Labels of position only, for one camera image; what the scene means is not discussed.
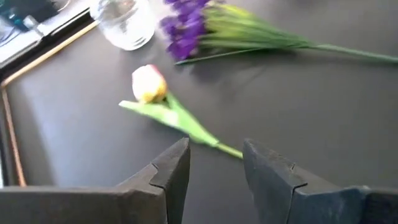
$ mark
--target yellow tulip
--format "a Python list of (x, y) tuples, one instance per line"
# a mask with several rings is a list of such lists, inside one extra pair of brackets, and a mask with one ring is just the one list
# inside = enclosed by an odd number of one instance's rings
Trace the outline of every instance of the yellow tulip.
[(140, 103), (161, 101), (166, 96), (167, 84), (155, 65), (145, 65), (132, 73), (132, 92)]

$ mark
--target green stem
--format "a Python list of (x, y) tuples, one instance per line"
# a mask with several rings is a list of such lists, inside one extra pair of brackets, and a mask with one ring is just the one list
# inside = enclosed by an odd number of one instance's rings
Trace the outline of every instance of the green stem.
[(219, 150), (221, 150), (221, 151), (223, 151), (223, 152), (226, 152), (226, 153), (228, 153), (228, 154), (231, 155), (231, 156), (237, 157), (238, 159), (243, 159), (243, 154), (242, 154), (242, 152), (239, 151), (239, 150), (236, 150), (236, 149), (234, 149), (234, 148), (232, 148), (232, 147), (229, 147), (229, 146), (227, 146), (227, 145), (224, 145), (223, 143), (218, 143), (218, 144), (216, 145), (216, 147), (217, 147)]
[(181, 60), (179, 62), (176, 62), (175, 65), (183, 65), (183, 64), (186, 64), (186, 63), (199, 62), (201, 60), (207, 60), (207, 59), (211, 59), (211, 58), (223, 57), (223, 56), (228, 56), (228, 55), (236, 55), (236, 54), (241, 54), (241, 53), (245, 53), (245, 52), (252, 52), (252, 51), (256, 51), (256, 50), (262, 50), (262, 48), (247, 49), (247, 50), (237, 50), (237, 51), (234, 51), (234, 52), (227, 52), (227, 53), (210, 55), (210, 56), (205, 56), (205, 57), (186, 59), (186, 60)]
[(330, 45), (330, 44), (321, 44), (321, 45), (316, 45), (316, 46), (310, 47), (310, 48), (318, 49), (318, 50), (327, 50), (327, 51), (331, 51), (331, 52), (342, 52), (342, 53), (347, 53), (347, 54), (351, 54), (351, 55), (359, 55), (362, 57), (373, 58), (373, 59), (381, 60), (384, 62), (398, 63), (398, 57), (382, 55), (382, 54), (375, 54), (375, 53), (371, 53), (371, 52), (365, 52), (362, 50), (348, 49), (345, 47), (339, 47), (339, 46)]

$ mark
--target glass jar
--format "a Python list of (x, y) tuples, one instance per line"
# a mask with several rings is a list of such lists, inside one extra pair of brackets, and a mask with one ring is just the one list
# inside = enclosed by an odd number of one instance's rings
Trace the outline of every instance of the glass jar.
[(94, 0), (90, 15), (104, 36), (124, 50), (142, 47), (155, 32), (148, 0)]

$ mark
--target dark gray surface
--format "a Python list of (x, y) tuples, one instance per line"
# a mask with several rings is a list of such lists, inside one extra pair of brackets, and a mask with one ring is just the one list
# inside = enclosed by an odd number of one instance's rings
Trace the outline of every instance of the dark gray surface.
[[(246, 7), (320, 42), (398, 55), (393, 0), (253, 0)], [(155, 11), (164, 13), (160, 6)], [(93, 30), (10, 84), (28, 183), (115, 185), (180, 139), (180, 132), (118, 107), (133, 100), (131, 72), (153, 63), (225, 143), (262, 141), (336, 185), (398, 187), (397, 66), (301, 51), (174, 67), (164, 48), (158, 36), (123, 52)], [(192, 146), (184, 222), (256, 223), (256, 217), (242, 163)]]

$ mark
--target wooden strip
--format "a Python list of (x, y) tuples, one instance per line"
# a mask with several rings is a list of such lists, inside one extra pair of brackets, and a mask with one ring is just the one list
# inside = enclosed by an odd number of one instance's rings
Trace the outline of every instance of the wooden strip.
[(8, 84), (10, 84), (10, 82), (15, 80), (19, 76), (25, 74), (29, 70), (32, 70), (33, 68), (38, 66), (40, 63), (42, 63), (45, 60), (47, 60), (48, 58), (50, 58), (51, 56), (53, 56), (54, 54), (56, 54), (57, 52), (62, 50), (64, 47), (68, 46), (73, 41), (77, 40), (79, 37), (85, 35), (88, 31), (92, 30), (96, 26), (97, 26), (97, 22), (93, 22), (90, 25), (86, 26), (85, 28), (83, 28), (82, 30), (77, 32), (76, 34), (74, 34), (71, 37), (69, 37), (67, 40), (63, 41), (61, 44), (58, 44), (56, 47), (54, 47), (53, 49), (49, 50), (45, 54), (41, 55), (40, 57), (35, 59), (33, 62), (27, 64), (25, 67), (21, 68), (16, 73), (13, 73), (12, 75), (10, 75), (8, 78), (6, 78), (1, 83), (1, 89), (2, 89), (1, 94), (2, 94), (2, 98), (3, 98), (3, 102), (4, 102), (4, 108), (6, 110), (7, 127), (8, 127), (9, 132), (10, 132), (12, 153), (14, 154), (14, 158), (15, 158), (14, 162), (15, 162), (16, 169), (17, 169), (16, 171), (17, 171), (17, 175), (18, 175), (18, 177), (17, 177), (18, 178), (18, 184), (21, 187), (25, 187), (27, 184), (26, 184), (26, 179), (25, 179), (25, 175), (24, 175), (24, 170), (22, 168), (21, 157), (19, 156), (17, 138), (16, 138), (16, 134), (15, 134), (14, 125), (12, 123), (11, 109), (10, 109), (10, 104), (9, 104), (9, 101), (8, 101), (6, 87), (7, 87)]

